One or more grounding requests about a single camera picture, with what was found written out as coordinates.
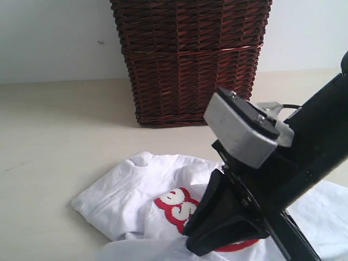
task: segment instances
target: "red logo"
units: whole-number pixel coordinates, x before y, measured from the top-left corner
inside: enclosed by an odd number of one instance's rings
[[[192,217],[197,209],[199,202],[191,198],[186,188],[173,189],[154,200],[157,207],[164,210],[164,215],[168,221],[178,228],[179,233],[183,232],[184,226]],[[241,243],[229,244],[216,251],[234,252],[242,250],[255,244],[258,239],[248,240]]]

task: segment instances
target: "white t-shirt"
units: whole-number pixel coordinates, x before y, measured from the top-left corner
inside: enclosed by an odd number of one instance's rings
[[[230,244],[203,257],[185,247],[182,229],[211,172],[221,164],[183,155],[136,154],[73,199],[113,243],[101,260],[284,260],[271,238]],[[288,211],[323,260],[348,260],[348,189],[322,181]]]

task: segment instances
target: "white wall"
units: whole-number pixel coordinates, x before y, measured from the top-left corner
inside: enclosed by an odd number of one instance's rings
[[[258,70],[338,67],[347,13],[348,0],[274,0]],[[124,77],[108,0],[0,0],[0,83]]]

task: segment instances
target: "wicker basket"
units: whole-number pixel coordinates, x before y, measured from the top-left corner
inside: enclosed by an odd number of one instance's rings
[[[142,125],[201,125],[217,87],[251,96],[271,0],[110,0]]]

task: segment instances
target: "beige floor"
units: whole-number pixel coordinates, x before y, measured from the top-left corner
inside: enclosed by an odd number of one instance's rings
[[[337,72],[260,73],[252,100],[301,104]],[[71,198],[139,151],[218,160],[212,141],[208,127],[140,128],[127,80],[0,86],[0,260],[93,260],[108,240]],[[348,186],[346,170],[328,179]]]

